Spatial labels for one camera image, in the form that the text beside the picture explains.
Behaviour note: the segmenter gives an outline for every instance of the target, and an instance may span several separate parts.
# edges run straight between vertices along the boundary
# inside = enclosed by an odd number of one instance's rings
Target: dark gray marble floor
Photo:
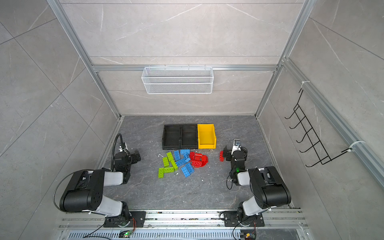
[[[216,149],[196,149],[208,156],[205,167],[196,168],[185,178],[179,169],[164,174],[161,139],[164,124],[213,123],[217,137]],[[246,167],[271,166],[271,158],[254,116],[126,116],[120,131],[131,150],[138,149],[142,160],[132,165],[131,178],[125,185],[104,188],[104,195],[125,201],[131,209],[199,209],[236,208],[252,195],[249,187],[225,186],[230,162],[219,161],[219,153],[232,147],[234,139],[240,139],[248,149]]]

